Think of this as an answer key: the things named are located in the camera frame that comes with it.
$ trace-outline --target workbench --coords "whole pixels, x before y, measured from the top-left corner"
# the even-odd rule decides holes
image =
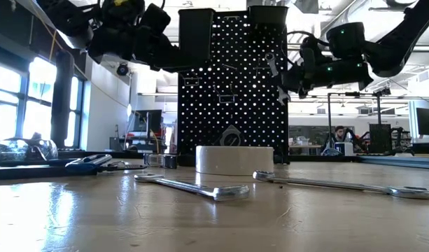
[[[288,168],[306,179],[429,189],[429,169],[334,162]],[[251,193],[215,203],[134,182],[142,172],[207,186],[246,184]],[[429,200],[196,174],[194,167],[0,181],[0,251],[429,251]]]

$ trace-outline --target ceiling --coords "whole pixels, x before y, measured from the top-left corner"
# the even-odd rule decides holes
[[[41,15],[42,18],[49,22],[47,17],[39,8],[33,8],[33,0],[17,0],[25,8],[28,8],[32,13]],[[77,6],[95,4],[97,0],[70,0]],[[324,36],[326,31],[337,25],[347,22],[363,22],[365,26],[365,38],[368,41],[376,41],[384,34],[396,27],[403,19],[403,13],[400,11],[392,11],[388,8],[384,0],[303,0],[304,5],[318,1],[319,14],[303,13],[296,4],[297,0],[281,1],[280,4],[289,7],[288,18],[286,24],[288,30],[304,30],[315,34],[316,36]],[[216,11],[242,11],[248,5],[266,4],[276,5],[279,0],[166,0],[164,10],[171,16],[171,23],[165,29],[164,33],[169,39],[178,43],[178,10],[183,8],[213,8]],[[161,0],[146,0],[146,5],[154,3],[161,6]],[[288,36],[288,43],[295,48],[300,44],[304,37],[300,35]],[[414,96],[414,93],[408,91],[409,78],[415,77],[429,67],[429,28],[417,43],[417,50],[410,57],[404,71],[391,78],[392,81],[386,78],[379,78],[374,74],[370,74],[374,82],[369,85],[366,91],[371,92],[389,85],[392,93],[396,96]],[[288,56],[292,61],[300,59],[297,50],[288,51]],[[105,57],[102,63],[105,67],[113,69],[118,64],[118,59],[114,57]],[[135,71],[136,65],[129,65],[132,71]],[[157,81],[157,91],[166,93],[177,92],[176,75],[160,72],[160,77]],[[332,89],[318,88],[310,92],[315,95],[326,95],[328,92],[344,92],[357,91],[357,83],[346,85],[337,85]],[[323,100],[310,101],[309,103],[321,103]]]

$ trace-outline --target white tape roll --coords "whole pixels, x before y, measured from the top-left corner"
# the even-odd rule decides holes
[[[255,170],[273,171],[273,148],[245,146],[198,146],[196,171],[215,175],[251,176]]]

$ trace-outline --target black pegboard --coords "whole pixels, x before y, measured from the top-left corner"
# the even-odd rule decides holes
[[[241,132],[242,146],[271,146],[276,155],[287,155],[287,103],[278,102],[265,61],[266,53],[274,53],[277,67],[287,69],[285,27],[249,19],[248,11],[215,13],[210,62],[179,74],[180,155],[194,155],[196,146],[220,145],[231,125]]]

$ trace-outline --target combination wrench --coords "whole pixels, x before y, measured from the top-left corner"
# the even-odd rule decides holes
[[[253,178],[264,182],[275,182],[275,183],[292,183],[298,185],[308,186],[321,186],[329,188],[339,188],[348,190],[361,190],[361,191],[372,191],[378,193],[385,193],[394,197],[403,197],[407,199],[419,199],[429,200],[429,190],[426,188],[416,188],[405,186],[403,188],[394,188],[391,186],[376,186],[376,185],[363,185],[358,183],[345,183],[345,182],[334,182],[334,181],[319,181],[305,178],[277,178],[273,172],[268,171],[255,171]]]
[[[157,183],[164,186],[184,190],[190,193],[197,193],[210,197],[215,201],[240,200],[248,198],[250,190],[247,185],[231,185],[210,188],[205,185],[196,185],[182,181],[172,181],[165,179],[163,175],[147,174],[135,175],[135,181],[146,183]]]

